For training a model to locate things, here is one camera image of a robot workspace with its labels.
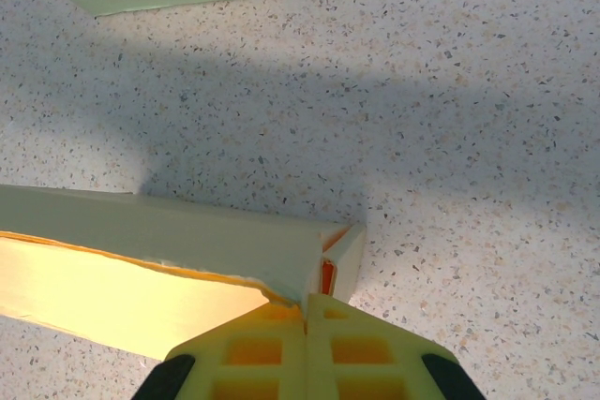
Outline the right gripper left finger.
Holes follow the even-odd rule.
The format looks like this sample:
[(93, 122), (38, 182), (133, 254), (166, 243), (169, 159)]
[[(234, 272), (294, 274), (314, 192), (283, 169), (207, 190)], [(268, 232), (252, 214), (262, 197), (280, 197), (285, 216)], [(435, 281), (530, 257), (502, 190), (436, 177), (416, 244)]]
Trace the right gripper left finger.
[(170, 350), (137, 399), (303, 399), (305, 321), (264, 304)]

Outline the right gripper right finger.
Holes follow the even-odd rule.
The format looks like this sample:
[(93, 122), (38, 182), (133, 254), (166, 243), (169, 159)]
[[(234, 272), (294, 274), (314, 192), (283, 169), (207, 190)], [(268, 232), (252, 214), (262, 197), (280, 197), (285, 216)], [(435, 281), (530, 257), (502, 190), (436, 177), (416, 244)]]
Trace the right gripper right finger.
[(443, 346), (323, 294), (307, 310), (308, 399), (483, 399)]

